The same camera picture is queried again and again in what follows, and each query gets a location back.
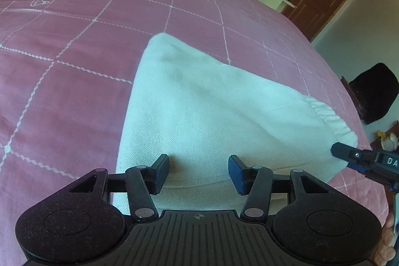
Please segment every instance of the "pink bedsheet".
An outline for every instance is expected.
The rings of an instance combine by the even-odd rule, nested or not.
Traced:
[[[369,148],[337,76],[257,0],[0,0],[0,265],[24,262],[14,226],[27,208],[94,168],[115,171],[137,65],[163,31],[328,103]],[[330,184],[386,217],[382,186],[349,169]]]

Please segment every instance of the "white wall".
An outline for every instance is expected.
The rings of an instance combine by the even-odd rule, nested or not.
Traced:
[[[327,25],[320,31],[320,33],[314,38],[312,41],[312,46],[316,46],[320,42],[320,40],[324,37],[324,35],[330,30],[330,28],[335,24],[335,22],[341,17],[343,13],[348,9],[350,4],[352,4],[354,0],[346,0],[340,9],[335,13],[335,15],[331,18],[331,20],[327,23]]]
[[[399,79],[399,0],[354,0],[314,47],[348,81],[378,62]],[[399,98],[385,117],[364,126],[368,139],[398,119]]]

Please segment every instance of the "finger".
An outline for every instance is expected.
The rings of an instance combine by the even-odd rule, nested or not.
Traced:
[[[379,254],[378,251],[376,252],[376,254],[374,256],[374,262],[375,262],[376,266],[385,266],[387,264],[387,261],[381,257],[381,255]]]
[[[389,213],[387,216],[387,220],[385,222],[386,228],[392,228],[394,226],[395,217],[393,213]]]
[[[380,241],[380,244],[378,245],[378,253],[386,261],[390,261],[391,259],[393,259],[396,254],[395,249],[392,247],[388,247],[385,244],[385,242],[383,242],[382,240]]]
[[[392,247],[396,241],[394,231],[392,228],[384,228],[382,229],[382,240],[388,247]]]

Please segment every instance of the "white cloth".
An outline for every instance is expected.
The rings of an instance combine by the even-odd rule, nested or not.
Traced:
[[[246,197],[230,180],[230,155],[276,174],[301,168],[327,182],[347,165],[330,153],[337,141],[358,144],[328,105],[162,33],[149,41],[137,69],[116,172],[168,154],[169,176],[152,196],[159,212],[240,211]],[[129,214],[125,193],[113,204]],[[281,204],[272,202],[272,210]]]

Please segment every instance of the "metal rivet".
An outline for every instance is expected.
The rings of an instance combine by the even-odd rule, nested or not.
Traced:
[[[143,208],[137,209],[134,212],[134,214],[138,218],[149,218],[150,216],[153,216],[155,214],[155,212],[152,208],[143,207]]]
[[[244,211],[244,214],[250,218],[260,218],[263,215],[263,210],[260,208],[252,207],[252,208],[247,208]]]

